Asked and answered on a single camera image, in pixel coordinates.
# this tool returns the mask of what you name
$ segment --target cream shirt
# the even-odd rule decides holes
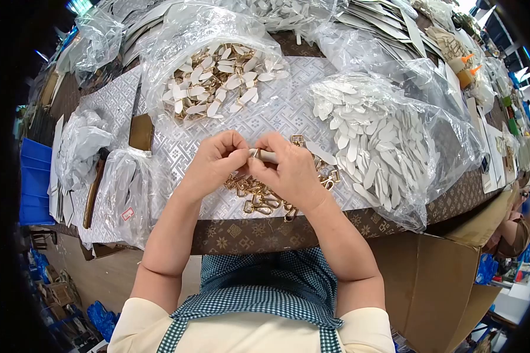
[[[393,353],[389,316],[379,308],[348,312],[337,330],[346,353]],[[156,352],[173,319],[162,307],[129,298],[108,345],[108,353]],[[318,327],[273,314],[233,313],[188,322],[176,353],[320,352]]]

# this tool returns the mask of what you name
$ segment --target apron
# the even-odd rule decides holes
[[[252,255],[204,255],[200,293],[170,315],[158,353],[174,352],[189,320],[262,312],[318,326],[320,351],[341,352],[334,317],[337,278],[320,248]]]

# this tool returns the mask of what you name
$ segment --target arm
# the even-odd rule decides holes
[[[176,310],[202,198],[243,166],[248,155],[247,143],[236,131],[224,131],[201,142],[151,231],[130,297],[149,300],[169,314]]]
[[[332,195],[304,214],[338,278],[336,315],[365,307],[385,310],[385,288],[373,252]]]
[[[502,221],[497,227],[497,230],[501,233],[501,236],[509,245],[514,244],[517,229],[518,223],[511,220]]]
[[[263,136],[255,146],[275,152],[279,165],[275,170],[250,158],[250,173],[301,210],[316,231],[324,257],[339,281],[337,315],[363,307],[384,309],[384,286],[373,253],[318,181],[310,152],[278,133]]]

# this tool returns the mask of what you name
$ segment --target orange bottle cap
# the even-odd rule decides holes
[[[479,65],[478,67],[469,70],[469,72],[471,72],[472,75],[475,75],[475,73],[477,72],[477,70],[479,70],[481,68],[481,66],[483,66],[483,65]]]
[[[467,60],[469,60],[469,58],[471,58],[472,56],[474,56],[475,54],[469,54],[467,56],[463,56],[461,58],[461,61],[463,61],[464,64],[467,64]]]

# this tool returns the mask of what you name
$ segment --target patterned tablecloth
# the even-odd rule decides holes
[[[286,56],[323,57],[317,46],[296,45],[292,32],[272,35],[281,45]],[[73,76],[66,77],[57,98],[50,109],[53,118],[65,115],[67,119],[78,106],[81,95]],[[500,126],[506,116],[496,101],[496,106],[488,114],[487,121]],[[481,174],[478,170],[465,173],[445,194],[427,205],[428,224],[434,224],[465,213],[491,199],[499,191],[484,194]],[[402,231],[394,222],[389,222],[371,208],[354,209],[345,212],[350,221],[364,237],[378,237]],[[78,230],[62,225],[54,226],[63,233],[78,236]],[[303,249],[318,245],[314,230],[304,216],[297,216],[293,222],[284,222],[282,217],[259,219],[199,220],[194,231],[192,254],[248,254]]]

